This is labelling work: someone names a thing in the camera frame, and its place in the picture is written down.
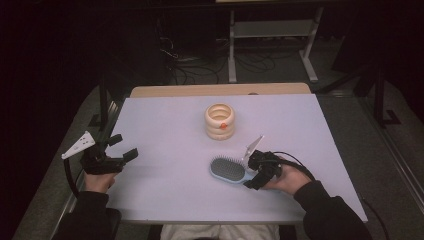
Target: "white table surface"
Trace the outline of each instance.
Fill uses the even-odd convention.
[[[235,134],[215,141],[205,133],[204,112],[226,103],[236,113]],[[288,152],[339,195],[363,221],[367,217],[313,94],[152,97],[126,99],[113,131],[123,141],[112,157],[132,148],[129,162],[109,190],[108,207],[140,223],[290,223],[304,211],[285,193],[252,190],[214,178],[215,156],[241,158],[261,134],[260,151]]]

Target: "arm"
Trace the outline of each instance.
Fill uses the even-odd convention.
[[[110,238],[112,226],[106,215],[106,192],[115,176],[85,174],[86,191],[80,193],[74,211],[61,220],[53,240]]]
[[[330,197],[319,181],[311,181],[294,167],[284,165],[283,174],[265,188],[290,195],[306,211],[303,225],[311,239],[372,239],[368,229],[341,197]]]

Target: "hand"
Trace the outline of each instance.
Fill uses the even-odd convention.
[[[108,173],[103,175],[91,175],[84,172],[85,190],[90,192],[106,193],[115,183],[115,176],[118,173]]]
[[[282,165],[282,174],[277,180],[265,184],[265,189],[277,189],[294,195],[303,185],[311,182],[304,173],[289,165]]]

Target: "black sleeve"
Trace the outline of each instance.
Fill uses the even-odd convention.
[[[109,239],[112,226],[106,215],[109,196],[97,192],[81,192],[75,209],[65,215],[53,240]]]
[[[313,181],[294,195],[306,211],[303,225],[312,240],[368,240],[368,229],[341,197],[330,197],[321,182]]]

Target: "stacked rings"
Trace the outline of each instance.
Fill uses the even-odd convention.
[[[206,133],[214,140],[226,140],[234,134],[234,110],[223,103],[214,104],[205,112]]]

